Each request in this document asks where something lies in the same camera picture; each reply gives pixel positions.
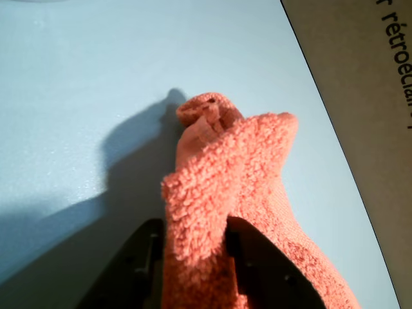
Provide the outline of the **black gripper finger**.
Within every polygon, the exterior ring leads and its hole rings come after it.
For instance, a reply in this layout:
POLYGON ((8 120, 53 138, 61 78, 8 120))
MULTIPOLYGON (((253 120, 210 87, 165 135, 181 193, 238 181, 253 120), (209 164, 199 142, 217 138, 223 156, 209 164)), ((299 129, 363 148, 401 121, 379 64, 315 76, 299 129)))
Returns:
POLYGON ((325 308, 317 290, 263 233, 229 216, 226 249, 234 260, 238 292, 250 308, 325 308))
POLYGON ((147 220, 122 245, 77 308, 143 308, 163 250, 163 220, 147 220))

